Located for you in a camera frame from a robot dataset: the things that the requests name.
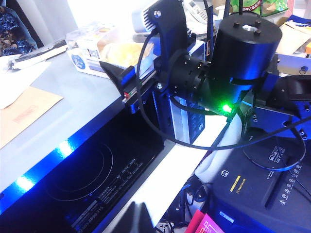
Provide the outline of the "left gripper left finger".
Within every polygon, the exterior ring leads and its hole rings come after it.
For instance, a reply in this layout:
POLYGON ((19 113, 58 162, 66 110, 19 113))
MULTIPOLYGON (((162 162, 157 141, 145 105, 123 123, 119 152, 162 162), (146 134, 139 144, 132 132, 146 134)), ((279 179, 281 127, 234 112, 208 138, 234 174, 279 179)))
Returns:
POLYGON ((140 206, 132 202, 121 220, 122 233, 138 233, 139 232, 140 206))

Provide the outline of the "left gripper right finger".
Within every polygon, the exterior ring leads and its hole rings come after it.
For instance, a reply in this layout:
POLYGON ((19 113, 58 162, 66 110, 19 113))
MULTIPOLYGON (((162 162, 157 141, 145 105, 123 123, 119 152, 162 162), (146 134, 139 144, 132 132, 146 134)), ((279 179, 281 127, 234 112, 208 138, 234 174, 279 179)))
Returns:
POLYGON ((156 230, 152 224, 146 204, 142 203, 141 209, 141 232, 142 233, 155 233, 156 230))

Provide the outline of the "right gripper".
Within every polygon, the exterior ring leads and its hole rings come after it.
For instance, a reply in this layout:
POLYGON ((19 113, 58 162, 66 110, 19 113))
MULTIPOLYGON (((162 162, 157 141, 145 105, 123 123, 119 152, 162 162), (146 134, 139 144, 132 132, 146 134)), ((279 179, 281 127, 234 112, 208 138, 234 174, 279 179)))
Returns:
MULTIPOLYGON (((160 37, 153 37, 148 44, 153 43, 155 45, 155 55, 160 54, 160 37)), ((170 70, 168 76, 168 87, 162 88, 161 91, 169 93, 168 95, 177 96, 183 98, 192 103, 198 103, 195 99, 195 94, 199 93, 199 88, 202 86, 200 80, 200 73, 204 71, 203 62, 199 61, 196 57, 191 57, 186 52, 178 52, 172 58, 173 61, 169 61, 170 70)), ((122 69, 116 65, 100 61, 100 66, 104 72, 108 75, 113 82, 119 93, 123 97, 123 102, 133 113, 139 109, 138 95, 136 90, 136 68, 129 66, 126 69, 122 69)), ((144 78, 147 81, 146 84, 141 84, 141 98, 145 98, 145 94, 152 90, 152 86, 156 83, 157 75, 148 74, 144 78)), ((204 108, 198 110, 194 107, 186 107, 180 103, 174 103, 178 108, 196 113, 196 114, 212 114, 212 111, 205 110, 204 108)))

